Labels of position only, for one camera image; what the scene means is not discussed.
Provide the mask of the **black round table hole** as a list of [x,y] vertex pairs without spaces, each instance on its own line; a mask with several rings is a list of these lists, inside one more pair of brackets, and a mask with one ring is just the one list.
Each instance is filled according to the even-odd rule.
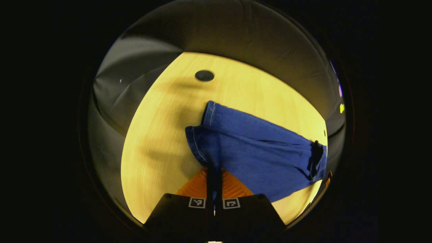
[[200,70],[196,72],[195,78],[201,82],[209,82],[213,80],[215,75],[209,70]]

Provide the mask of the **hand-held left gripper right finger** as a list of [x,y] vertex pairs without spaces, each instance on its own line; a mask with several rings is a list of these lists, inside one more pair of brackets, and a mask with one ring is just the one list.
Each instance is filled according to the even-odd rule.
[[216,183],[215,224],[221,235],[277,235],[285,229],[266,195],[253,195],[225,169]]

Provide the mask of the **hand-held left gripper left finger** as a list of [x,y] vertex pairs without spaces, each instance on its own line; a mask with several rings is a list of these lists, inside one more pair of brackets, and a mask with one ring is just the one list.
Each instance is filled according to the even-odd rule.
[[176,194],[165,193],[144,223],[155,235],[207,235],[214,199],[207,168],[202,168]]

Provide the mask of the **blue denim jeans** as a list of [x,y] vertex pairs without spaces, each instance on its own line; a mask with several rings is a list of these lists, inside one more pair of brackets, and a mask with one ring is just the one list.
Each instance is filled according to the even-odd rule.
[[185,135],[202,166],[225,169],[272,203],[311,186],[313,141],[284,127],[209,101],[201,124],[187,126]]

